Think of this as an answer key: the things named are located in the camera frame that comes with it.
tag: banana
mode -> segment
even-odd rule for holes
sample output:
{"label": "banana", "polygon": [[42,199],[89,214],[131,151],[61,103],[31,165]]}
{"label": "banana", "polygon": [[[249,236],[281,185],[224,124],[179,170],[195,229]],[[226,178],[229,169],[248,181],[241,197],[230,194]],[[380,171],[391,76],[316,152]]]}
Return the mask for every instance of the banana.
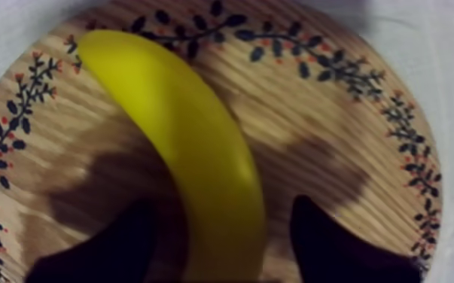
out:
{"label": "banana", "polygon": [[185,281],[254,281],[265,213],[251,153],[201,77],[160,45],[123,32],[79,42],[86,67],[151,140],[178,185],[189,227]]}

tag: round wooden tray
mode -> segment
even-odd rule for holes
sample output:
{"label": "round wooden tray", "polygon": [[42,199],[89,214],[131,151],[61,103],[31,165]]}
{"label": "round wooden tray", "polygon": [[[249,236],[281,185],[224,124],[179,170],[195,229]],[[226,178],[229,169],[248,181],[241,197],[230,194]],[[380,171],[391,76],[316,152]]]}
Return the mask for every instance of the round wooden tray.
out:
{"label": "round wooden tray", "polygon": [[58,26],[0,80],[0,281],[22,281],[39,257],[89,238],[141,197],[161,218],[160,270],[183,261],[166,167],[77,56],[91,29],[174,50],[230,109],[263,182],[264,278],[299,279],[288,238],[299,194],[365,241],[430,267],[441,208],[434,140],[365,42],[292,2],[127,0]]}

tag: wood grain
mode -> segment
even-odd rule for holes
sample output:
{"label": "wood grain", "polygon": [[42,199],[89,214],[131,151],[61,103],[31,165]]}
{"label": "wood grain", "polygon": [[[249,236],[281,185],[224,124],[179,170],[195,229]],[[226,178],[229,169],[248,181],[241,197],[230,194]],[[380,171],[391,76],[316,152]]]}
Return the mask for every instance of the wood grain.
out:
{"label": "wood grain", "polygon": [[[185,223],[165,165],[76,57],[77,39],[90,29],[103,28],[152,32],[155,40],[172,42],[236,119],[254,154],[267,205],[269,243],[262,278],[299,281],[288,237],[291,204],[299,194],[310,196],[369,243],[416,255],[423,266],[430,266],[435,243],[422,234],[429,231],[437,238],[438,229],[430,225],[439,224],[441,204],[439,196],[422,190],[430,186],[440,192],[439,180],[432,183],[440,165],[424,114],[410,106],[416,105],[410,91],[364,41],[317,11],[277,0],[228,1],[215,17],[211,3],[112,2],[59,25],[8,69],[0,80],[0,124],[7,133],[0,136],[0,143],[2,139],[9,146],[7,153],[0,149],[0,160],[8,165],[0,168],[0,176],[10,183],[7,190],[0,182],[0,224],[7,229],[0,230],[4,246],[0,278],[21,282],[39,257],[98,233],[139,198],[156,204],[164,243],[157,250],[152,278],[177,277],[175,267],[184,262]],[[158,10],[169,15],[169,24],[155,17]],[[204,30],[196,26],[194,15],[206,21]],[[228,24],[233,15],[242,15],[245,21]],[[133,31],[134,21],[142,16],[145,26]],[[272,23],[269,32],[264,31],[265,22]],[[292,35],[296,22],[300,29]],[[181,25],[194,39],[169,40]],[[217,38],[219,32],[224,41]],[[321,42],[310,47],[315,36],[321,36]],[[193,59],[192,41],[199,45]],[[281,56],[275,41],[281,44]],[[359,80],[364,79],[364,86],[358,86],[362,94],[349,90],[352,83],[347,78],[334,77],[335,73],[330,79],[322,77],[328,67],[320,63],[321,56],[334,60],[338,50],[345,55],[337,64],[348,61],[358,66]],[[52,78],[44,75],[41,81],[53,90],[44,102],[37,98],[25,108],[31,108],[31,114],[11,113],[8,102],[20,102],[16,97],[20,86],[27,84],[30,90],[35,83],[29,66],[36,60],[48,64],[50,58],[60,64],[51,70]],[[373,74],[383,78],[377,82]],[[42,87],[35,86],[30,95]],[[372,88],[379,94],[369,96]],[[16,107],[20,111],[24,106]],[[389,120],[407,116],[405,108],[414,116],[408,125]],[[19,123],[12,130],[14,118]],[[417,136],[425,140],[417,142]],[[16,140],[25,142],[24,150],[12,146]],[[411,152],[413,145],[416,154]],[[425,156],[427,146],[431,153]],[[401,170],[411,163],[425,168],[413,174]],[[430,170],[426,185],[410,185],[415,178],[425,179]],[[427,199],[432,201],[430,211],[437,210],[435,215],[425,211]],[[427,217],[428,226],[420,228]],[[417,242],[425,242],[423,254],[428,258],[420,254],[422,245],[411,251]]]}

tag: white tablecloth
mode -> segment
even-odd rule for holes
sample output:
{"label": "white tablecloth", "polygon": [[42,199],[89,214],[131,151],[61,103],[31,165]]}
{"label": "white tablecloth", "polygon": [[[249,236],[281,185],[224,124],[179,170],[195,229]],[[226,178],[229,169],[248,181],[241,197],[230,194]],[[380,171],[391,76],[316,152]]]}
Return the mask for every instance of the white tablecloth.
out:
{"label": "white tablecloth", "polygon": [[[445,198],[444,225],[428,282],[454,283],[454,0],[300,1],[369,41],[424,108],[443,164]],[[0,77],[42,34],[101,2],[0,0]]]}

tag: painted floral border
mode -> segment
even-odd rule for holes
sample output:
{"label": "painted floral border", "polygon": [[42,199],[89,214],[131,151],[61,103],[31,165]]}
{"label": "painted floral border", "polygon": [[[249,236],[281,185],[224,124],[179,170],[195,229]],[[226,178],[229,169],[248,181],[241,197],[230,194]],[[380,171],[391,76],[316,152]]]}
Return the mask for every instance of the painted floral border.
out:
{"label": "painted floral border", "polygon": [[[222,44],[226,41],[224,30],[230,29],[236,40],[255,43],[256,46],[247,55],[247,59],[253,63],[272,57],[277,64],[283,64],[284,60],[292,58],[297,62],[296,74],[302,79],[342,84],[353,102],[366,99],[374,103],[388,103],[382,107],[380,115],[392,125],[386,133],[387,138],[397,139],[399,145],[396,150],[404,155],[405,162],[401,169],[407,171],[408,182],[402,188],[413,190],[422,199],[422,212],[414,216],[420,238],[415,241],[411,252],[413,261],[427,271],[431,259],[429,250],[436,245],[435,235],[440,229],[440,209],[436,209],[434,204],[440,195],[437,184],[441,181],[441,174],[428,159],[432,149],[427,138],[412,125],[415,106],[403,99],[401,91],[386,93],[380,87],[385,72],[376,69],[363,71],[368,67],[366,58],[350,59],[346,51],[332,48],[325,36],[308,34],[301,22],[293,22],[288,28],[281,29],[268,20],[259,29],[250,29],[246,25],[247,16],[227,13],[221,0],[212,2],[209,14],[190,11],[190,17],[193,30],[177,24],[164,10],[155,11],[149,17],[139,17],[123,30],[156,41],[193,60],[211,44],[223,49]],[[149,21],[157,28],[146,29]],[[86,28],[105,29],[106,26],[94,20]],[[66,53],[72,57],[72,67],[78,74],[82,61],[77,55],[78,44],[74,35],[70,35],[64,45]],[[29,135],[32,131],[32,106],[55,97],[56,88],[51,85],[53,74],[62,71],[61,60],[45,58],[39,52],[33,52],[32,58],[27,74],[14,75],[18,85],[15,99],[7,101],[7,113],[0,116],[0,188],[5,190],[11,188],[5,173],[14,166],[8,157],[14,151],[26,148],[19,134]],[[321,71],[312,73],[311,65],[319,66]],[[0,223],[1,233],[8,233],[8,229]],[[0,254],[5,252],[0,236]],[[2,274],[3,265],[0,258],[0,283],[8,281]]]}

